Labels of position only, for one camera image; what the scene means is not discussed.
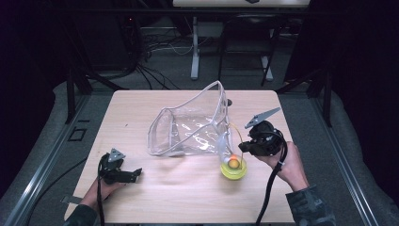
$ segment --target sleeve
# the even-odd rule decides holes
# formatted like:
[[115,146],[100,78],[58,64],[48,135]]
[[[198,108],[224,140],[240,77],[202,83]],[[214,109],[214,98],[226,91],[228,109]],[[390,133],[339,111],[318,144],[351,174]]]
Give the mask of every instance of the sleeve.
[[321,199],[316,186],[286,194],[296,225],[336,225],[331,208]]
[[80,204],[64,222],[64,226],[92,226],[96,222],[97,213],[92,208]]

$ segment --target clear plastic bag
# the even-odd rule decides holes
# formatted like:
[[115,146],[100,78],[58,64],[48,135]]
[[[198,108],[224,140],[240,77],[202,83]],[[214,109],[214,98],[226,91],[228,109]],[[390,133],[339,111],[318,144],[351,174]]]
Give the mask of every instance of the clear plastic bag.
[[[216,81],[182,105],[164,107],[148,133],[151,155],[230,154],[228,99]],[[219,150],[224,137],[225,150]]]

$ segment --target orange ball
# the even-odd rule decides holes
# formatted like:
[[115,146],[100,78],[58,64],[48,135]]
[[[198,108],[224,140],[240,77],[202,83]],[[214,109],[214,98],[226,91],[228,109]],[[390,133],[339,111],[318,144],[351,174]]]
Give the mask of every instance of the orange ball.
[[237,169],[240,166],[240,162],[237,159],[231,159],[228,165],[232,169]]

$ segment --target metal rail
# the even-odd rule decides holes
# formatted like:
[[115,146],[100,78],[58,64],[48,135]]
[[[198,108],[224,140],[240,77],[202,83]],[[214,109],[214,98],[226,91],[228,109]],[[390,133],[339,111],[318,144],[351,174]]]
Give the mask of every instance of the metal rail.
[[88,103],[89,96],[82,96],[76,107],[76,117],[72,119],[72,123],[65,125],[60,132],[56,143],[52,150],[43,158],[41,164],[33,175],[31,181],[26,187],[22,197],[19,199],[11,214],[9,215],[5,225],[24,225],[26,218],[33,208],[36,198],[39,196],[40,191],[46,182],[46,179],[50,175],[50,172],[55,165],[60,153],[62,145],[64,144],[66,138],[70,131],[73,130],[74,123],[80,112],[84,109]]
[[370,208],[369,203],[367,202],[366,197],[364,196],[364,193],[358,183],[358,180],[356,179],[356,176],[353,173],[346,159],[346,156],[343,152],[343,148],[341,147],[340,142],[335,136],[333,128],[328,127],[323,119],[321,113],[322,107],[320,106],[320,103],[315,98],[311,98],[311,105],[313,106],[314,111],[316,111],[317,119],[323,125],[326,134],[328,135],[328,138],[331,141],[331,145],[334,151],[334,157],[337,161],[338,167],[341,171],[341,174],[343,175],[343,179],[346,182],[349,192],[355,202],[355,205],[359,210],[360,217],[363,220],[364,225],[370,225],[370,226],[379,225],[378,222],[376,221],[372,209]]

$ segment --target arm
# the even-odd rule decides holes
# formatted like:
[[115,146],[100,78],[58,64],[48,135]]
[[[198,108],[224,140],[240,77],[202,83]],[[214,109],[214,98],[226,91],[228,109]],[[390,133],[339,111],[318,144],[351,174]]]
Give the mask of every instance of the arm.
[[[90,189],[86,193],[79,205],[73,210],[72,214],[64,222],[64,226],[69,225],[79,225],[88,226],[94,225],[97,218],[98,206],[97,206],[97,179],[93,182]],[[123,183],[114,183],[112,185],[107,185],[103,180],[101,180],[101,193],[102,198],[106,199],[113,191],[125,186]]]
[[[286,195],[296,225],[335,225],[330,207],[320,198],[316,186],[310,186],[303,169],[299,150],[293,142],[287,142],[287,156],[278,177],[285,181],[293,193]],[[256,156],[274,168],[281,152],[273,156]]]

